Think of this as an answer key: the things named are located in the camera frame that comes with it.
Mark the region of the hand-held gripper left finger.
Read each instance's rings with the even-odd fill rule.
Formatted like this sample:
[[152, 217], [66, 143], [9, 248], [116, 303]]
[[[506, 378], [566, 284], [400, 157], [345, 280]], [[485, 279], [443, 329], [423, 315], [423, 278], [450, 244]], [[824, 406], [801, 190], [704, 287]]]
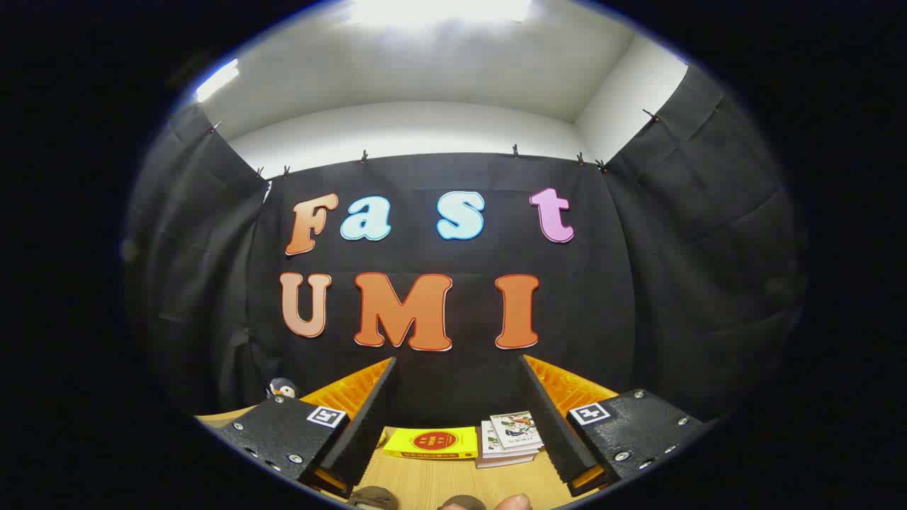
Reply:
[[292, 483], [349, 497], [388, 422], [396, 359], [370, 365], [302, 398], [266, 398], [213, 433]]

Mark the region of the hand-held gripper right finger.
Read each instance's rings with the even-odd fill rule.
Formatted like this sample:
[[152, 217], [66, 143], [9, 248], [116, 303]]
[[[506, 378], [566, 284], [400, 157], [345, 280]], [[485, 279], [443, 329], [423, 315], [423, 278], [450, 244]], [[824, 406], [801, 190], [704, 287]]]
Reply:
[[616, 393], [533, 356], [521, 356], [519, 374], [548, 458], [574, 497], [640, 477], [711, 429], [649, 390]]

